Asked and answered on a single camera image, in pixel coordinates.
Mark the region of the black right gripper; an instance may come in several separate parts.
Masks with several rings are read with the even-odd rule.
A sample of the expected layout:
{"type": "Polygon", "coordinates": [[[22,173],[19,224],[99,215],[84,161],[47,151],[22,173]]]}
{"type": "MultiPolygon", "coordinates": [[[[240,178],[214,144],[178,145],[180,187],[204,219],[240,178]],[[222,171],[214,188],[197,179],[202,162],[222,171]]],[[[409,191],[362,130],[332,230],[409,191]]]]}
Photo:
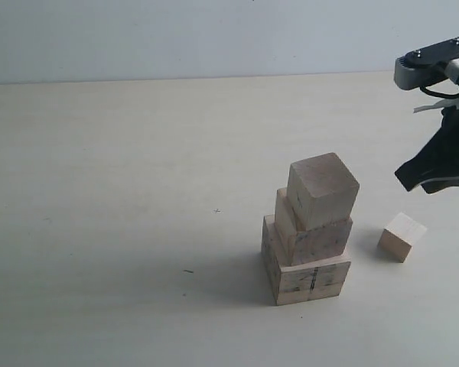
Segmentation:
{"type": "MultiPolygon", "coordinates": [[[[451,75],[459,86],[459,70],[451,75]]],[[[449,101],[452,104],[441,110],[440,128],[416,156],[395,171],[407,191],[422,187],[432,194],[459,187],[459,95],[450,96],[449,101]]]]}

